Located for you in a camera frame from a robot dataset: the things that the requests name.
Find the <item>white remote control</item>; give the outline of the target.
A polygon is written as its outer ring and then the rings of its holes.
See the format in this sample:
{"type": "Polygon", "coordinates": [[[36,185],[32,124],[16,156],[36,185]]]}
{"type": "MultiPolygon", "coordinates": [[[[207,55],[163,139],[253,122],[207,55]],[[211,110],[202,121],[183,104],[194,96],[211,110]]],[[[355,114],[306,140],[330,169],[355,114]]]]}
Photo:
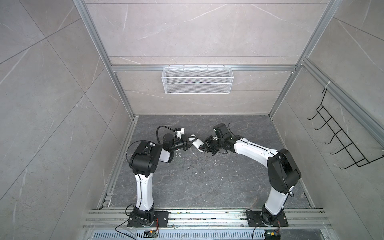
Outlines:
{"type": "Polygon", "coordinates": [[[201,153],[204,153],[205,152],[205,146],[204,146],[204,143],[203,141],[201,141],[200,139],[198,139],[196,142],[192,143],[192,145],[197,149],[199,150],[201,153]]]}

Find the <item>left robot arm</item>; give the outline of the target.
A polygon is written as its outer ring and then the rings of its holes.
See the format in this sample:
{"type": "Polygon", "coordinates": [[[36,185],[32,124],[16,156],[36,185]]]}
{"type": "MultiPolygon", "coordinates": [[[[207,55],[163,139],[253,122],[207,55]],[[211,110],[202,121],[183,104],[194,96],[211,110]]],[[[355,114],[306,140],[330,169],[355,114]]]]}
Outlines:
{"type": "Polygon", "coordinates": [[[165,134],[162,143],[140,141],[140,144],[128,160],[137,183],[137,203],[132,214],[145,224],[155,220],[154,199],[152,193],[153,175],[159,162],[170,163],[177,150],[198,148],[203,142],[195,135],[187,137],[177,131],[175,134],[165,134]]]}

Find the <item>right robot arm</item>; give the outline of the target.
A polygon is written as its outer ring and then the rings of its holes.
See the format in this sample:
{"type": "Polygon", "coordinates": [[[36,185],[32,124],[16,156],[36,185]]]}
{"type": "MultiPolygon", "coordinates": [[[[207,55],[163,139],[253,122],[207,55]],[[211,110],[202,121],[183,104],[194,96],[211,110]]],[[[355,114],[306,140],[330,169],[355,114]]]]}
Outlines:
{"type": "Polygon", "coordinates": [[[230,128],[221,123],[214,126],[215,137],[209,136],[199,149],[215,155],[220,149],[244,155],[268,170],[271,191],[262,207],[261,219],[265,225],[273,225],[283,213],[288,196],[298,183],[302,174],[287,149],[274,150],[255,144],[246,138],[235,135],[230,128]]]}

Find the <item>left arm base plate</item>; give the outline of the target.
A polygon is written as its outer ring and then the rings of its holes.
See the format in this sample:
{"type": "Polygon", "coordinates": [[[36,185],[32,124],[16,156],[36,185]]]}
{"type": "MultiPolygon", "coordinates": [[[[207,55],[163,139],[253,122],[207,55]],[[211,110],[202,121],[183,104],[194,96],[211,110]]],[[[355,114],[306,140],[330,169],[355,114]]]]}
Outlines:
{"type": "Polygon", "coordinates": [[[140,216],[139,214],[131,213],[127,227],[144,227],[144,228],[166,228],[169,221],[169,212],[167,211],[155,211],[153,213],[144,214],[140,216]]]}

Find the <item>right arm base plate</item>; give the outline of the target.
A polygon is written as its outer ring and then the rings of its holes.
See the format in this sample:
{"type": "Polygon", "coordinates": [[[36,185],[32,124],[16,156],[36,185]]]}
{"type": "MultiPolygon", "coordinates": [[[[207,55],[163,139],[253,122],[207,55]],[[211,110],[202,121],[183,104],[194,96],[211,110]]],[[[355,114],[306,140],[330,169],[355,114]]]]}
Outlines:
{"type": "Polygon", "coordinates": [[[284,213],[281,211],[278,215],[271,215],[267,210],[263,211],[252,211],[246,210],[246,219],[249,227],[288,227],[288,220],[284,213]]]}

